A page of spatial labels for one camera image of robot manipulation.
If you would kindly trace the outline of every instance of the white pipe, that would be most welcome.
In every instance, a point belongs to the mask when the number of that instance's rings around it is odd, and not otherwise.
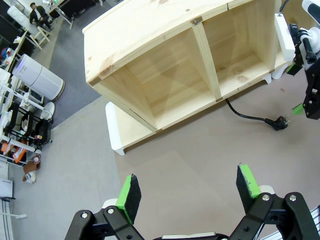
[[[17,147],[26,149],[26,150],[28,150],[28,151],[30,151],[30,152],[34,152],[34,153],[36,153],[36,154],[41,154],[41,153],[42,153],[41,150],[39,150],[39,149],[36,150],[36,149],[35,149],[34,147],[32,147],[32,146],[23,144],[22,142],[16,141],[16,140],[14,140],[14,139],[12,139],[12,138],[10,138],[10,137],[8,137],[8,136],[2,135],[2,136],[1,136],[1,139],[5,140],[7,143],[11,143],[11,144],[13,144],[13,145],[15,145],[15,146],[17,146]]]
[[[3,158],[1,158],[0,161],[3,162],[3,163],[6,163],[6,164],[13,165],[13,166],[15,166],[15,167],[17,167],[17,168],[22,168],[22,167],[23,167],[23,165],[18,165],[18,164],[9,162],[9,161],[7,161],[7,160],[4,160]]]
[[[43,106],[40,106],[39,104],[36,104],[35,102],[29,100],[27,97],[21,95],[20,93],[15,92],[15,91],[14,91],[13,89],[11,89],[10,87],[4,85],[2,82],[0,82],[0,87],[1,87],[1,88],[4,88],[7,92],[12,93],[12,94],[15,95],[16,97],[24,100],[26,103],[35,106],[37,109],[40,109],[40,110],[42,110],[42,111],[45,110],[45,108],[44,108]]]
[[[16,219],[24,219],[27,217],[27,214],[20,214],[20,215],[16,215],[16,214],[10,214],[10,213],[4,213],[4,212],[0,212],[0,215],[5,215],[5,216],[10,216],[10,217],[15,217]]]

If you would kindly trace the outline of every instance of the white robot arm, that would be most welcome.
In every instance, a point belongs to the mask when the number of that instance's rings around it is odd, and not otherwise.
[[[320,25],[320,0],[303,0],[302,7]]]
[[[320,0],[303,0],[303,9],[315,20],[316,26],[307,30],[298,28],[296,24],[286,23],[281,13],[286,0],[280,8],[279,14],[275,14],[275,28],[280,41],[281,50],[286,61],[294,64],[289,71],[295,75],[302,68],[308,82],[306,97],[303,102],[306,117],[320,119]]]

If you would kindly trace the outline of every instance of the black cable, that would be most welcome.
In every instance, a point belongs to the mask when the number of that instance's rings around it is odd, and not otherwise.
[[[289,2],[289,0],[285,0],[284,3],[281,5],[280,10],[279,10],[279,13],[282,13],[282,11],[284,10],[287,2]]]
[[[226,103],[229,105],[229,107],[231,108],[231,110],[232,110],[235,114],[237,114],[238,116],[240,116],[240,117],[242,117],[242,118],[252,119],[252,120],[259,120],[259,121],[263,121],[263,122],[266,121],[265,118],[243,115],[243,114],[237,112],[237,111],[234,109],[234,107],[231,105],[231,103],[229,102],[228,99],[226,99],[225,101],[226,101]]]
[[[261,117],[255,117],[255,116],[247,116],[244,114],[241,114],[239,112],[237,112],[234,107],[231,105],[231,103],[229,102],[228,99],[225,100],[226,103],[228,104],[228,106],[230,107],[230,109],[237,114],[238,116],[245,118],[245,119],[251,119],[251,120],[258,120],[258,121],[263,121],[266,124],[270,125],[271,127],[273,127],[274,130],[279,131],[279,130],[284,130],[288,127],[288,123],[289,121],[286,120],[285,117],[280,116],[278,117],[277,120],[273,121],[271,119],[268,118],[261,118]]]
[[[4,211],[4,202],[1,201],[1,203],[2,203],[2,212],[4,213],[4,212],[5,212],[5,211]],[[8,238],[7,238],[6,226],[5,226],[5,215],[4,215],[4,214],[2,215],[2,218],[3,218],[3,228],[4,228],[5,239],[8,240]]]
[[[4,202],[4,209],[5,209],[5,213],[7,214],[7,203]],[[10,232],[9,232],[9,225],[8,225],[8,215],[5,216],[5,221],[6,221],[6,230],[8,232],[8,237],[9,237],[9,240],[10,240]]]

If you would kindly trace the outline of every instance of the gray floor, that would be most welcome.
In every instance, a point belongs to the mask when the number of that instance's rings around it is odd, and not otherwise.
[[[74,214],[98,212],[118,197],[120,182],[111,150],[103,97],[84,107],[52,130],[53,143],[41,154],[34,184],[22,182],[23,169],[10,168],[14,177],[15,240],[62,240]]]
[[[258,84],[231,101],[241,113],[276,119],[302,102],[305,89],[300,72]],[[235,184],[240,162],[280,197],[297,191],[310,208],[320,204],[319,121],[291,116],[290,126],[276,132],[221,103],[119,156],[110,146],[106,103],[98,98],[53,130],[36,183],[23,183],[22,169],[11,169],[14,212],[28,215],[14,221],[17,240],[64,239],[75,212],[98,211],[131,173],[142,192],[135,227],[145,239],[230,234],[244,216]],[[267,227],[264,234],[274,230]]]
[[[50,42],[44,41],[41,44],[42,50],[37,48],[31,55],[34,60],[36,60],[38,63],[41,63],[41,65],[47,69],[50,68],[52,55],[54,54],[55,46],[63,22],[64,19],[62,17],[58,17],[53,21],[51,24],[53,30],[50,31],[49,36]]]
[[[277,119],[305,98],[306,79],[284,75],[231,98],[243,114]],[[309,208],[320,204],[320,122],[290,116],[284,131],[235,115],[225,103],[116,155],[120,182],[138,177],[142,200],[135,227],[145,239],[170,234],[229,235],[245,212],[236,188],[237,165],[249,164],[261,185],[280,197],[303,194]],[[267,227],[264,234],[274,228]]]
[[[100,97],[86,84],[82,29],[110,8],[106,2],[102,7],[97,4],[79,16],[72,29],[66,21],[62,24],[49,68],[65,81],[63,94],[54,102],[53,127]]]

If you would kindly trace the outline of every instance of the white bracket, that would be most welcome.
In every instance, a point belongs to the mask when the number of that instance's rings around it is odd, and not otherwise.
[[[262,80],[265,80],[267,84],[270,84],[272,82],[271,74],[264,76]]]
[[[281,76],[284,74],[286,68],[288,67],[288,64],[283,65],[281,68],[279,68],[278,70],[274,71],[273,73],[271,73],[271,77],[273,79],[279,79],[281,78]]]
[[[106,114],[108,130],[109,130],[111,148],[120,156],[124,156],[125,149],[123,148],[123,145],[121,143],[118,123],[116,118],[115,105],[112,102],[109,102],[105,106],[105,114]]]
[[[10,213],[4,213],[4,212],[0,212],[0,215],[5,215],[5,216],[10,216],[10,217],[15,217],[16,219],[24,219],[27,217],[27,214],[20,214],[20,215],[16,215],[16,214],[10,214]]]
[[[274,15],[274,26],[279,38],[284,60],[292,61],[296,55],[296,48],[283,14],[277,13]]]

